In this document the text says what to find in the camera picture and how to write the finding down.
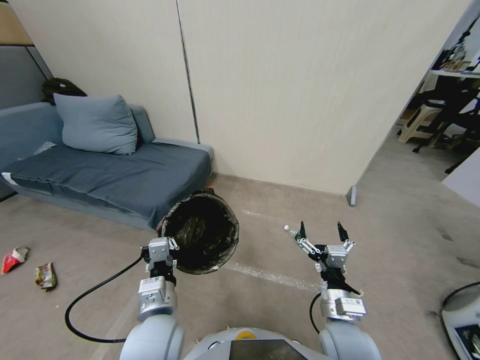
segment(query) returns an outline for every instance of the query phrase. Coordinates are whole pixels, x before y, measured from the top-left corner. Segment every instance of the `stool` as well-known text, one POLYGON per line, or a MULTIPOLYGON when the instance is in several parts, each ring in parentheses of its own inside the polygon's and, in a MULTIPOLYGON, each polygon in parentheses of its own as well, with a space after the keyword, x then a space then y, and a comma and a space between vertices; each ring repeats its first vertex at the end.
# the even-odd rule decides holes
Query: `stool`
POLYGON ((444 108, 445 102, 442 100, 427 100, 417 111, 408 119, 407 123, 401 128, 401 135, 398 141, 406 143, 411 138, 428 139, 432 134, 420 132, 417 129, 426 120, 432 121, 438 113, 444 108))

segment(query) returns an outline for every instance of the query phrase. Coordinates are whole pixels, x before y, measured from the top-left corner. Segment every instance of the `white wall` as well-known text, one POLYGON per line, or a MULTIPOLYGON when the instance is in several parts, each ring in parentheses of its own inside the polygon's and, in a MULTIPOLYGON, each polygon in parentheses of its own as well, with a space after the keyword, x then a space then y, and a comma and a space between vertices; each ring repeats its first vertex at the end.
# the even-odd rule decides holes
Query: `white wall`
POLYGON ((220 173, 345 194, 469 0, 179 0, 220 173))
POLYGON ((477 149, 442 184, 480 207, 480 149, 477 149))
POLYGON ((53 75, 143 105, 157 137, 197 141, 175 0, 11 0, 53 75))

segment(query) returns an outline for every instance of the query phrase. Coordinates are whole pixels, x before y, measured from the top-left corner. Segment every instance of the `snack wrapper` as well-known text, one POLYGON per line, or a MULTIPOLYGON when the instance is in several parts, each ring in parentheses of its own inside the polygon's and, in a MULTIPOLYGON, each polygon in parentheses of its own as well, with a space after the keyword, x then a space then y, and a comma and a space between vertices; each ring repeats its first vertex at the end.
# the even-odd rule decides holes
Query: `snack wrapper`
POLYGON ((1 273, 6 274, 27 259, 28 247, 16 247, 3 258, 1 273))
POLYGON ((57 286, 57 276, 55 275, 54 266, 51 262, 39 266, 35 269, 35 282, 42 289, 49 292, 57 286))

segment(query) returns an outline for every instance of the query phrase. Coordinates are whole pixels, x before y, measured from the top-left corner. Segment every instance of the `gray sofa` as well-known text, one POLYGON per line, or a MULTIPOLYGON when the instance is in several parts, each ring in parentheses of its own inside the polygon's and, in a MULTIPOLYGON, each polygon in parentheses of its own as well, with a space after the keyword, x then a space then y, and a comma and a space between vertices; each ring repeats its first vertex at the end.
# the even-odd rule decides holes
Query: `gray sofa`
POLYGON ((213 149, 156 139, 145 110, 130 109, 138 129, 131 155, 64 145, 62 119, 47 103, 0 110, 0 182, 40 201, 155 230, 178 200, 205 186, 213 149))

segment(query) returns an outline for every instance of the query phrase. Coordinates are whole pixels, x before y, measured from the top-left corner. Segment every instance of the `floor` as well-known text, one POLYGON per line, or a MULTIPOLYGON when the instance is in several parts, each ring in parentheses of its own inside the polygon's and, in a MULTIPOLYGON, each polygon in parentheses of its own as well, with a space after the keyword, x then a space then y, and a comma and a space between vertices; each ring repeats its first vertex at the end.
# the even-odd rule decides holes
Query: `floor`
MULTIPOLYGON (((319 350, 308 309, 318 275, 287 236, 305 222, 315 244, 337 244, 337 221, 357 245, 348 282, 364 291, 368 316, 359 326, 383 359, 453 359, 438 316, 442 298, 480 275, 480 209, 444 187, 449 152, 396 140, 393 129, 358 183, 356 207, 344 196, 214 175, 211 184, 234 210, 240 241, 226 266, 208 275, 177 272, 184 354, 196 339, 230 327, 276 331, 319 350)), ((64 312, 80 293, 125 267, 154 233, 22 196, 0 204, 0 253, 30 248, 25 264, 0 277, 1 358, 117 359, 120 344, 72 335, 64 312), (57 289, 34 283, 35 267, 53 262, 57 289)), ((92 336, 125 337, 136 324, 143 265, 83 299, 72 312, 92 336)), ((319 309, 317 324, 325 321, 319 309)))

